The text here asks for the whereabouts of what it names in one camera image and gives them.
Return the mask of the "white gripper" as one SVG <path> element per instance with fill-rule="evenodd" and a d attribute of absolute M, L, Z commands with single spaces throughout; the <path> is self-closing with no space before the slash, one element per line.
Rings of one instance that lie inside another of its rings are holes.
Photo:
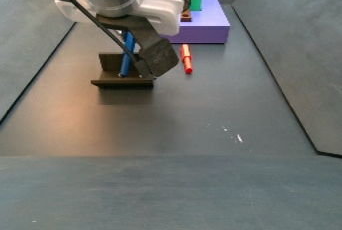
<path fill-rule="evenodd" d="M 183 0 L 76 0 L 92 16 L 146 17 L 156 32 L 174 36 L 179 33 Z"/>

